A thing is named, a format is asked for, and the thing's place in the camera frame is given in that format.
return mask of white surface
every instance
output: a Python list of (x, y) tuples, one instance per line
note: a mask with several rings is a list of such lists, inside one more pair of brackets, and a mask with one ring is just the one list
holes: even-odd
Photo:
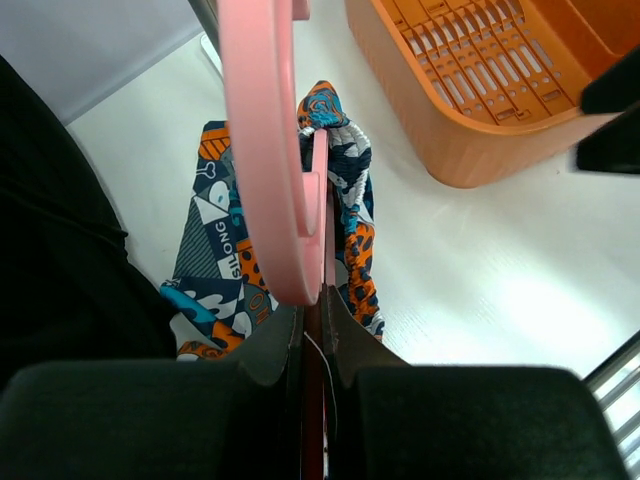
[(215, 67), (218, 74), (221, 77), (224, 77), (222, 73), (222, 60), (220, 59), (220, 55), (218, 55), (218, 52), (216, 52), (216, 49), (213, 48), (213, 44), (211, 43), (211, 40), (209, 40), (209, 37), (207, 37), (206, 33), (203, 33), (202, 36), (200, 37), (200, 45), (202, 45), (202, 49), (204, 50), (204, 53), (207, 54), (207, 57), (209, 57), (209, 60)]
[[(373, 143), (386, 345), (414, 363), (585, 375), (640, 327), (637, 178), (573, 173), (565, 155), (476, 190), (440, 185), (355, 45), (342, 1), (313, 2), (295, 33), (298, 98), (330, 80)], [(199, 40), (70, 125), (131, 233), (134, 262), (156, 284), (173, 271), (202, 126), (224, 118)]]
[(200, 30), (187, 0), (0, 1), (0, 53), (65, 123)]

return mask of white rope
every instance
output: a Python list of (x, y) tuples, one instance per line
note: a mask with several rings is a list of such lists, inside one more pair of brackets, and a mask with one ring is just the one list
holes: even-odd
[(333, 376), (331, 375), (331, 367), (329, 367), (329, 362), (327, 360), (327, 357), (324, 356), (324, 353), (322, 353), (322, 349), (318, 346), (318, 344), (313, 341), (313, 339), (309, 336), (307, 332), (304, 332), (304, 336), (307, 337), (307, 340), (309, 340), (314, 347), (316, 347), (316, 350), (322, 357), (322, 360), (324, 360), (324, 364), (327, 367), (327, 373), (329, 374), (329, 383), (331, 384), (331, 398), (333, 399), (334, 420), (336, 424), (336, 431), (334, 433), (334, 436), (336, 436), (338, 435), (338, 402), (336, 401), (336, 394), (333, 390)]

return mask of patterned fabric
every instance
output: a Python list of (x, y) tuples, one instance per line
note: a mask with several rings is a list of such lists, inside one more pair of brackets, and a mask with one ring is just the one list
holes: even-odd
[[(377, 338), (384, 321), (371, 280), (374, 238), (371, 144), (342, 111), (328, 82), (318, 82), (298, 108), (303, 168), (310, 168), (313, 133), (329, 132), (329, 180), (340, 204), (336, 251), (348, 272), (340, 291), (354, 318)], [(178, 354), (218, 358), (238, 347), (277, 308), (248, 237), (224, 122), (204, 127), (189, 214), (173, 279), (160, 293), (206, 337)]]

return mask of black object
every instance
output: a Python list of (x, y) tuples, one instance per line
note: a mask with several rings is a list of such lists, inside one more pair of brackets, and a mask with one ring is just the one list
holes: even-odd
[[(573, 375), (409, 367), (353, 320), (335, 288), (319, 308), (331, 479), (628, 478)], [(305, 315), (278, 309), (220, 361), (19, 373), (0, 403), (0, 477), (299, 479)]]
[(291, 341), (299, 355), (300, 313), (278, 309), (220, 361), (21, 371), (0, 404), (0, 478), (296, 478), (299, 377), (289, 373), (300, 369), (288, 357)]
[(580, 106), (590, 115), (624, 113), (578, 143), (577, 168), (640, 174), (640, 47), (589, 85)]
[(0, 57), (0, 389), (53, 359), (175, 357), (174, 314), (127, 261), (82, 152)]

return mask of black fabric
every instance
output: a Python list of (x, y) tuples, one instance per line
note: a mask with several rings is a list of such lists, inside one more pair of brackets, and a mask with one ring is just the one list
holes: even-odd
[(0, 478), (295, 478), (280, 472), (285, 378), (263, 385), (224, 360), (25, 369), (0, 403)]
[(339, 431), (358, 435), (335, 480), (629, 478), (598, 403), (565, 371), (368, 368), (351, 393), (359, 408)]
[(94, 172), (1, 57), (0, 221), (0, 388), (44, 360), (175, 355), (174, 310), (128, 263)]

